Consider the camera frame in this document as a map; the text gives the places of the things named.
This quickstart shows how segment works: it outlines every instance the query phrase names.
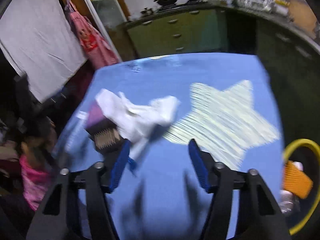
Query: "star pattern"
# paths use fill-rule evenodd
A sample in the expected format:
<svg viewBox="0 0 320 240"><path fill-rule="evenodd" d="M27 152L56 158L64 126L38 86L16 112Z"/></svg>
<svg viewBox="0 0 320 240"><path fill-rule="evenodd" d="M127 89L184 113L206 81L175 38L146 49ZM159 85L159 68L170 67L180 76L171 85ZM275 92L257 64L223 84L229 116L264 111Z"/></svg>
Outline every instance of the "star pattern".
<svg viewBox="0 0 320 240"><path fill-rule="evenodd" d="M187 145L194 138L215 161L238 170L247 149L280 137L279 131L253 109L249 80L224 91L193 83L190 97L191 111L164 134L172 143Z"/></svg>

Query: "green cabinet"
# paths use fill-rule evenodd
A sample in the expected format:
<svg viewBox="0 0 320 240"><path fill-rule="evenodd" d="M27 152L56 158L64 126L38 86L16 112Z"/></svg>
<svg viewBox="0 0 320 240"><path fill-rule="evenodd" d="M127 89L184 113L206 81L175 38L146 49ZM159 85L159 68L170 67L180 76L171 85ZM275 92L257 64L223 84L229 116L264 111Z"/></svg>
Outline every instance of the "green cabinet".
<svg viewBox="0 0 320 240"><path fill-rule="evenodd" d="M194 10L148 20L128 29L140 57L226 50L223 10Z"/></svg>
<svg viewBox="0 0 320 240"><path fill-rule="evenodd" d="M298 138L320 143L320 55L291 31L259 20L257 55L270 76L286 144Z"/></svg>

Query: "pink garment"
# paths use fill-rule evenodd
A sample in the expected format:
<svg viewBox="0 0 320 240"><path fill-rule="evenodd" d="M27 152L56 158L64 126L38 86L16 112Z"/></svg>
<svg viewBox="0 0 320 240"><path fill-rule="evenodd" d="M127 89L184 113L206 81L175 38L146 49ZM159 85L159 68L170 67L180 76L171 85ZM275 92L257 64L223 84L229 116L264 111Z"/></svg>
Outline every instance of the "pink garment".
<svg viewBox="0 0 320 240"><path fill-rule="evenodd" d="M30 207L36 211L48 188L51 186L52 176L48 171L31 168L25 155L21 156L20 165L24 187L23 196Z"/></svg>
<svg viewBox="0 0 320 240"><path fill-rule="evenodd" d="M70 18L72 19L80 45L92 62L95 69L118 63L119 60L109 44L95 29L88 18L83 17L76 9L74 4L68 0L70 7Z"/></svg>

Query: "stove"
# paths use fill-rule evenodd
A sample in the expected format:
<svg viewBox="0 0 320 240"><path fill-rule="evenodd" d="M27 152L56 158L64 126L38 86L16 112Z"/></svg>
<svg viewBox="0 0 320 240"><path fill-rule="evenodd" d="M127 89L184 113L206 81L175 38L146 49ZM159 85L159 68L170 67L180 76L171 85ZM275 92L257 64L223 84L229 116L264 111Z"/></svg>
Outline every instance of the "stove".
<svg viewBox="0 0 320 240"><path fill-rule="evenodd" d="M199 0L199 1L188 1L188 2L183 3L183 4L171 4L171 5L161 6L158 10L156 10L156 13L167 12L167 11L171 11L171 10L174 10L174 9L177 9L177 8L184 8L184 7L187 7L189 5L206 4L206 3L207 2Z"/></svg>

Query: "metal bolt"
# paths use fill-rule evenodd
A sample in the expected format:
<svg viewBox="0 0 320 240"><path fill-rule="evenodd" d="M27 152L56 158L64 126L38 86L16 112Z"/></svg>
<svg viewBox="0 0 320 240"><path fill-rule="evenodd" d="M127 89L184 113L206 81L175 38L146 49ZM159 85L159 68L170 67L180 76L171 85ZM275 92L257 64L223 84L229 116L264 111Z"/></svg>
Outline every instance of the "metal bolt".
<svg viewBox="0 0 320 240"><path fill-rule="evenodd" d="M257 171L256 169L250 169L250 170L249 170L249 173L250 173L252 176L258 175L258 171Z"/></svg>
<svg viewBox="0 0 320 240"><path fill-rule="evenodd" d="M223 169L224 168L224 164L220 163L220 162L216 163L215 166L216 166L217 169Z"/></svg>
<svg viewBox="0 0 320 240"><path fill-rule="evenodd" d="M97 162L97 163L94 164L94 167L96 169L101 169L103 167L103 165L104 165L103 162Z"/></svg>
<svg viewBox="0 0 320 240"><path fill-rule="evenodd" d="M67 168L64 168L60 171L61 175L67 175L69 173L69 170Z"/></svg>

